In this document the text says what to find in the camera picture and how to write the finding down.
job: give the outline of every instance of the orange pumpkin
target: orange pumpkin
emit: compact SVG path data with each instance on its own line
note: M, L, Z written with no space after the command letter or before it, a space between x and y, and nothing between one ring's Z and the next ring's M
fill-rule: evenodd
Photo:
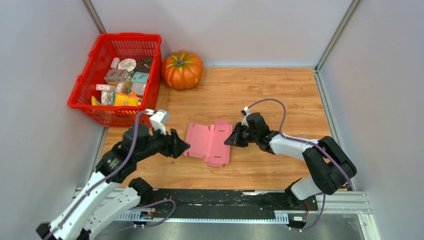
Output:
M191 89L202 79L203 61L195 53L178 51L162 63L162 78L173 89Z

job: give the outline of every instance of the wooden table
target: wooden table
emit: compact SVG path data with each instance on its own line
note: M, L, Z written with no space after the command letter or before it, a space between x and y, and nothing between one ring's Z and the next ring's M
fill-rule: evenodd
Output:
M223 119L235 125L242 120L240 110L264 98L284 102L286 134L308 139L330 136L310 68L206 68L194 89L178 91L162 85L156 109L171 114L167 129L176 129L180 138L185 139L190 122L210 125ZM263 102L250 112L260 112L270 129L278 130L283 116L278 103ZM110 127L103 153L121 141L126 130ZM303 161L263 152L251 143L246 148L231 147L229 164L221 168L207 166L203 159L174 159L156 154L139 162L122 186L141 177L154 188L284 190L308 175Z

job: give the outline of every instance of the brown item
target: brown item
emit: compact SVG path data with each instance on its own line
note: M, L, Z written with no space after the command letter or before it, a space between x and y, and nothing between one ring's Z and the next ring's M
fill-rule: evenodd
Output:
M170 113L166 130L176 129L186 139L189 123L210 125L221 119L235 125L242 120L244 107L264 98L276 98L287 107L282 128L286 134L307 139L330 136L311 68L205 68L196 88L179 91L162 83L156 109ZM271 101L255 105L250 112L260 112L271 130L278 130L283 117L281 106ZM103 154L122 141L126 130L109 127ZM194 157L156 154L140 161L121 186L140 177L153 188L284 190L310 175L303 161L263 152L254 143L231 147L230 162L214 168Z
M146 56L140 59L135 66L136 72L149 73L152 67L153 57Z

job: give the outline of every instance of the purple cable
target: purple cable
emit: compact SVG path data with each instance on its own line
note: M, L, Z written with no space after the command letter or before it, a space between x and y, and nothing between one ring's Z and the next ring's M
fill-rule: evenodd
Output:
M137 115L135 116L135 124L134 124L134 135L132 137L131 147L129 148L128 155L126 156L125 160L122 162L122 164L111 174L107 175L102 180L96 182L93 186L91 186L87 192L75 203L75 205L69 210L69 212L63 217L63 220L57 225L56 228L54 228L52 231L50 231L43 240L48 240L55 232L68 220L68 218L71 216L71 214L75 211L75 209L78 208L78 206L81 204L81 202L86 198L86 196L90 195L93 189L97 188L100 184L106 182L113 176L115 176L124 166L127 164L127 162L130 160L131 155L133 154L134 148L136 147L136 141L137 141L137 133L139 131L139 125L140 122L140 116L142 114L147 113L148 111L139 111Z
M174 214L174 212L175 212L175 208L176 208L176 206L177 206L177 204L175 203L175 201L174 201L174 200L172 200L172 199L164 199L164 200L160 200L160 201L154 202L154 203L149 204L149 205L145 205L145 206L136 206L136 207L131 208L131 210L135 210L135 209L146 209L146 208L150 208L150 207L153 207L153 206L156 206L156 205L159 205L159 204L162 204L162 203L166 203L166 202L173 203L173 207L172 207L171 212L170 212L170 213L169 213L166 217L164 217L162 220L160 220L160 221L158 221L158 222L155 222L155 223L153 223L153 224L149 224L149 225L144 225L144 227L145 227L145 228L151 228L151 227L155 227L155 226L157 226L157 225L163 224L166 220L168 220L168 219L172 216L172 214ZM117 233L117 232L121 232L121 231L124 231L124 230L127 230L127 229L135 229L135 228L141 228L141 227L142 227L142 225L135 225L135 226L134 226L134 225L131 225L131 226L126 226L126 227L123 227L123 228L121 228L121 229L118 229L118 230L115 230L115 231L112 231L112 232L108 232L108 233L100 234L100 235L98 235L98 236L99 236L99 237L100 237L100 236L106 236L106 235L115 234L115 233Z
M326 153L326 151L324 151L324 149L322 147L320 147L318 144L316 144L314 142L310 142L308 140L303 140L303 139L299 139L299 138L295 138L295 137L284 135L284 133L283 133L283 124L284 124L284 121L286 120L286 114L287 114L286 106L284 106L284 103L282 103L281 101L279 101L277 99L274 99L274 98L264 98L262 100L259 100L257 102L254 102L252 105L248 106L248 108L250 109L251 107L255 106L256 104L262 103L262 102L265 102L265 101L274 101L274 102L277 102L277 103L279 103L282 106L282 109L284 110L284 115L282 116L282 121L281 121L281 124L279 125L279 130L278 130L279 131L279 134L283 138L285 138L285 139L288 139L288 140L291 140L291 141L295 141L295 142L298 142L298 143L309 144L309 145L312 145L315 148L317 148L322 154L324 154L325 157L327 157L332 162L332 164L334 164L334 166L341 172L341 174L343 175L343 177L346 179L347 185L345 187L343 187L343 188L346 188L346 189L347 188L350 188L351 185L352 185L352 181L349 178L349 176L342 169L342 167L339 164L337 164L337 162L328 153ZM302 231L311 230L311 229L313 229L318 224L318 222L320 221L320 219L321 219L321 217L322 217L322 215L324 213L324 206L325 206L325 204L326 204L326 195L325 195L325 193L323 193L322 206L321 206L321 211L319 212L318 218L316 219L316 221L311 226L306 227L306 228L303 228ZM293 229L296 232L300 232L300 230L298 228L293 228Z

